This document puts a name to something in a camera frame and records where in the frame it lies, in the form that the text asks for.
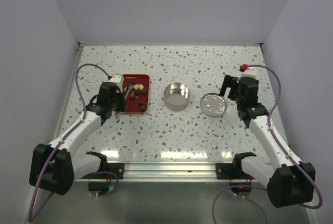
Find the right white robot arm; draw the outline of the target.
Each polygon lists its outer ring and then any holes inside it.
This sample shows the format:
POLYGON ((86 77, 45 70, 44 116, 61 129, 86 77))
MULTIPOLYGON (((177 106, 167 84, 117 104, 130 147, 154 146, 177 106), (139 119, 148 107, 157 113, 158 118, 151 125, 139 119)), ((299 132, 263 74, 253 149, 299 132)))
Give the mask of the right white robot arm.
POLYGON ((253 152, 236 154, 230 173, 240 179, 246 175, 256 179, 265 186, 271 203, 277 208, 312 201, 315 168, 289 148, 268 118, 268 110, 258 101, 259 81, 226 75, 220 96, 227 89, 230 90, 228 98, 236 103, 238 117, 259 140, 271 162, 264 164, 253 152))

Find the metal tweezers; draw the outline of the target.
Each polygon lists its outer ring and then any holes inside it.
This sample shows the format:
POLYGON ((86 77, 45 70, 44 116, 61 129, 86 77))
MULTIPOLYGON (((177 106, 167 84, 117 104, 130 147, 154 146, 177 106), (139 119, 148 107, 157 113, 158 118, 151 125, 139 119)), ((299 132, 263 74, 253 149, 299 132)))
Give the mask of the metal tweezers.
POLYGON ((129 81, 128 85, 126 86, 125 91, 124 91, 124 93, 125 93, 124 94, 124 100, 125 100, 125 102, 127 101, 127 98, 129 96, 131 90, 133 89, 134 85, 135 85, 135 83, 134 83, 133 79, 131 79, 129 81))

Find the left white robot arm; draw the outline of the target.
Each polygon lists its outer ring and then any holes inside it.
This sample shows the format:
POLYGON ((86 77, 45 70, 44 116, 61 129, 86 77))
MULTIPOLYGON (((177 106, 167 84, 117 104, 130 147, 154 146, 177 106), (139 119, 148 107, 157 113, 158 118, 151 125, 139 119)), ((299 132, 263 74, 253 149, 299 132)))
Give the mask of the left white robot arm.
POLYGON ((123 76, 103 82, 77 121, 49 144, 39 144, 33 151, 29 184, 58 195, 66 194, 73 182, 88 174, 100 179, 109 168, 105 155, 87 152, 88 158, 73 161, 73 156, 87 138, 111 116, 125 110, 123 76))

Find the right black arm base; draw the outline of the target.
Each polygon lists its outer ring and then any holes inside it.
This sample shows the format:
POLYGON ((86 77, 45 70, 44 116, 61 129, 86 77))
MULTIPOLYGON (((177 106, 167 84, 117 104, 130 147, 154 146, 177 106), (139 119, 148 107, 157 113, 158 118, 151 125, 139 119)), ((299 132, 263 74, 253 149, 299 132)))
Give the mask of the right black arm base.
POLYGON ((256 157, 253 152, 245 152, 236 154, 231 163, 216 163, 215 174, 218 180, 250 180, 253 179, 250 175, 242 170, 241 162, 247 157, 256 157))

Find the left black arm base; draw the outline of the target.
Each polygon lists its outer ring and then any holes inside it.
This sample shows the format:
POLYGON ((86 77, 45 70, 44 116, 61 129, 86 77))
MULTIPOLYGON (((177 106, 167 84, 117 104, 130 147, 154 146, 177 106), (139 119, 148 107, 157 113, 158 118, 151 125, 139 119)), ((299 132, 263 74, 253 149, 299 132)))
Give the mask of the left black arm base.
POLYGON ((118 178, 119 180, 123 179, 124 163, 108 162, 107 156, 98 152, 89 151, 86 154, 98 158, 99 162, 98 168, 88 173, 84 178, 109 180, 115 178, 118 178))

